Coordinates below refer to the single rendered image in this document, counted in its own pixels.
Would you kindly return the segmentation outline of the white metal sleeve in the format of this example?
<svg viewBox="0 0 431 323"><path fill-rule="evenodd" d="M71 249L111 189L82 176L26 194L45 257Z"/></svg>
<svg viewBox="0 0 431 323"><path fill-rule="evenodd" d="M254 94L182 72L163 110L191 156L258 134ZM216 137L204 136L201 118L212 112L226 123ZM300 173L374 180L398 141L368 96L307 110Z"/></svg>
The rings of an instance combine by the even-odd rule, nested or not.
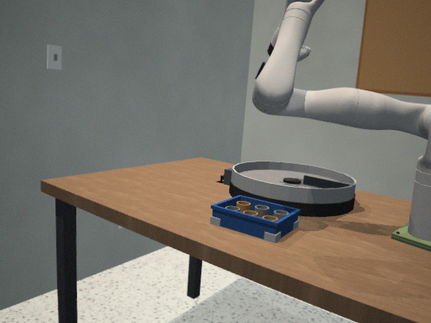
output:
<svg viewBox="0 0 431 323"><path fill-rule="evenodd" d="M269 207L257 205L254 207L254 211L258 213L258 217L262 218L265 215L269 215Z"/></svg>
<svg viewBox="0 0 431 323"><path fill-rule="evenodd" d="M286 216L288 214L289 214L289 212L286 212L286 211L283 211L283 210L275 210L273 216L276 217L276 218L278 218L278 220L279 220L279 219L283 218L284 216Z"/></svg>
<svg viewBox="0 0 431 323"><path fill-rule="evenodd" d="M240 208L239 207L236 207L236 206L226 206L225 207L226 209L232 209L232 210L234 210L234 211L240 211Z"/></svg>

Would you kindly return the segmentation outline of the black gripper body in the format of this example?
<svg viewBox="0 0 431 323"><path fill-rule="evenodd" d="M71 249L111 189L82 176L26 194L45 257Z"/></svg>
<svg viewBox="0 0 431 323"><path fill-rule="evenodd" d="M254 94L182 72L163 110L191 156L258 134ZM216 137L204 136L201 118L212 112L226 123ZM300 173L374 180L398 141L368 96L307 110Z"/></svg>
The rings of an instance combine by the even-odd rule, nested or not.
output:
<svg viewBox="0 0 431 323"><path fill-rule="evenodd" d="M268 48L268 54L269 54L269 56L272 54L273 49L274 49L274 47L272 46L272 44L270 44L269 48Z"/></svg>

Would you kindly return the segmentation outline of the bronze bushing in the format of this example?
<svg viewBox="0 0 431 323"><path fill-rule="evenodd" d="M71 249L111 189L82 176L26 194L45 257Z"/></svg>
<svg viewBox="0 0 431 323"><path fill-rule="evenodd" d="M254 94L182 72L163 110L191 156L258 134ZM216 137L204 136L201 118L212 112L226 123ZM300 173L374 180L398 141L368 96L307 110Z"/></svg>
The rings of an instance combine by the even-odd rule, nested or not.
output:
<svg viewBox="0 0 431 323"><path fill-rule="evenodd" d="M278 218L276 218L274 216L270 216L270 215L265 215L262 218L265 218L265 219L268 219L268 220L271 220L271 221L277 221L278 220Z"/></svg>
<svg viewBox="0 0 431 323"><path fill-rule="evenodd" d="M236 202L236 207L240 208L240 212L250 211L251 204L246 201L238 201Z"/></svg>
<svg viewBox="0 0 431 323"><path fill-rule="evenodd" d="M258 216L258 213L254 211L244 211L243 213L253 215L253 216Z"/></svg>

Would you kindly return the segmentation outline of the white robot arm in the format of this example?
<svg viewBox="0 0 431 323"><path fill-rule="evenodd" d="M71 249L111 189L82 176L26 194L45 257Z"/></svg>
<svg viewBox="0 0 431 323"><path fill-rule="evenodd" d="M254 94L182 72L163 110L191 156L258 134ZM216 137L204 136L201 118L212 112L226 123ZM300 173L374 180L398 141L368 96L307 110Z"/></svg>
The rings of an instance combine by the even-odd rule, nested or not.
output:
<svg viewBox="0 0 431 323"><path fill-rule="evenodd" d="M350 87L315 91L294 88L297 61L311 52L302 45L324 1L286 0L271 41L274 49L255 81L252 102L265 114L304 117L359 129L397 130L427 139L426 152L417 163L408 233L431 242L431 105L402 102Z"/></svg>

